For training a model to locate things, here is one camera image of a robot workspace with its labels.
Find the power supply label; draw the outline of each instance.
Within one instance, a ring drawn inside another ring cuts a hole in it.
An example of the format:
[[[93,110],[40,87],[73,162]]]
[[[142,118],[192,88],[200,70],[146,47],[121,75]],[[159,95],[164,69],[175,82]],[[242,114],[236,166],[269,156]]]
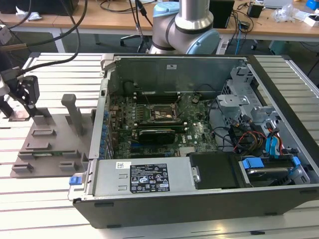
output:
[[[168,192],[167,164],[131,165],[131,193]]]

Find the blue latch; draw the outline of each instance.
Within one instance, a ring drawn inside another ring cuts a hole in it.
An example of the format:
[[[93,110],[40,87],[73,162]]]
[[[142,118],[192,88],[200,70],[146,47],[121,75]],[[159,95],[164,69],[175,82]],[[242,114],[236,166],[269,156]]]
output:
[[[296,167],[301,164],[301,163],[300,163],[300,160],[299,160],[298,157],[296,157],[296,156],[293,157],[293,162],[294,162],[294,164],[295,164]]]
[[[261,158],[245,158],[243,161],[244,168],[264,168]]]
[[[69,185],[81,185],[82,184],[82,177],[81,176],[72,176],[70,177]]]

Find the electronic device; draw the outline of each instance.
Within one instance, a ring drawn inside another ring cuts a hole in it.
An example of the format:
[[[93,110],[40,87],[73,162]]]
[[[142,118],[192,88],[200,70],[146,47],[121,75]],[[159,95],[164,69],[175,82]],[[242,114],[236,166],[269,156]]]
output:
[[[79,0],[63,0],[69,12],[73,14]],[[29,0],[0,0],[1,13],[14,14],[16,13],[15,7],[23,11],[29,10]],[[55,14],[60,16],[67,16],[63,5],[56,0],[32,0],[31,11],[38,12],[39,14]]]
[[[317,198],[319,146],[260,61],[272,64],[103,55],[73,206],[101,229],[279,215]]]
[[[248,6],[247,15],[254,18],[259,18],[261,11],[263,10],[264,5],[253,4],[251,3]]]
[[[256,3],[265,5],[265,8],[282,8],[284,5],[292,4],[293,0],[256,0]]]
[[[213,28],[227,28],[234,0],[210,0],[209,10],[214,15]]]

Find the connector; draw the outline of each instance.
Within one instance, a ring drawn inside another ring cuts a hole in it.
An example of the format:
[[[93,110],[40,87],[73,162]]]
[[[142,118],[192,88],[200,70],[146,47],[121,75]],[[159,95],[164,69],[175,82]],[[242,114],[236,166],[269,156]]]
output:
[[[246,21],[239,21],[238,26],[240,27],[241,30],[248,30],[250,27],[250,23]]]
[[[145,10],[143,4],[141,3],[141,1],[140,1],[140,0],[136,0],[136,2],[137,2],[138,8],[139,8],[139,10],[140,10],[142,16],[146,16],[146,15],[147,15],[147,12],[146,12],[146,10]]]
[[[248,115],[243,115],[242,119],[243,119],[243,122],[245,122],[245,123],[252,123],[253,122]]]

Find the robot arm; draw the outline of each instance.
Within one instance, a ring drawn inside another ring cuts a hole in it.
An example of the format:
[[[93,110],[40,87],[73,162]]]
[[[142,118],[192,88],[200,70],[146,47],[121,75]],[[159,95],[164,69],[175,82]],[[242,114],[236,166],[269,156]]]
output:
[[[211,54],[219,42],[213,18],[209,0],[157,4],[150,54]]]

